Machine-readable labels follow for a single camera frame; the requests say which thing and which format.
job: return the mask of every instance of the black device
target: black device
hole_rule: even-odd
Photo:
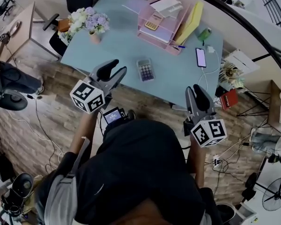
[[[110,111],[103,114],[103,117],[107,124],[111,124],[112,122],[125,118],[125,112],[123,109],[119,109],[118,107],[115,107],[114,109],[111,109]]]
[[[8,44],[10,40],[10,34],[7,32],[7,33],[3,33],[1,36],[0,36],[0,42],[3,42],[5,45]]]
[[[23,213],[24,201],[33,188],[33,177],[28,173],[22,173],[16,177],[12,187],[1,196],[2,211],[0,216],[6,213],[9,216],[9,224],[14,225],[13,218]]]
[[[196,48],[198,67],[206,68],[205,51],[201,48]]]

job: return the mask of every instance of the flower vase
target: flower vase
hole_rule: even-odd
[[[92,41],[92,43],[99,44],[101,42],[101,39],[100,39],[98,33],[96,33],[96,32],[89,33],[89,36],[90,36],[90,40]]]

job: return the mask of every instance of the yellow folder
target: yellow folder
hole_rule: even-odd
[[[174,36],[174,41],[181,45],[187,39],[187,37],[199,26],[204,4],[200,1],[193,7],[189,14],[186,23],[181,24],[178,31]]]

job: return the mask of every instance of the purple flower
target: purple flower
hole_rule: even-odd
[[[92,7],[87,7],[85,9],[85,12],[88,14],[88,15],[93,15],[96,13],[96,11],[92,8]]]
[[[85,26],[87,30],[91,32],[105,32],[109,29],[109,19],[106,14],[95,13],[91,16],[88,16]]]

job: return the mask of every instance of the black chair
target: black chair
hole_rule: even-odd
[[[93,6],[93,0],[67,0],[67,9],[70,13],[75,12],[79,8],[87,8]],[[55,14],[49,22],[43,26],[43,30],[45,31],[51,24],[56,24],[56,18],[59,14]],[[51,47],[61,56],[64,55],[67,45],[65,45],[60,38],[58,37],[58,32],[55,32],[54,35],[51,37],[49,43]]]
[[[14,4],[8,6],[10,1],[11,0],[4,0],[3,3],[0,5],[0,16],[4,14],[2,20],[4,20],[6,15],[10,15],[9,11],[15,6]]]

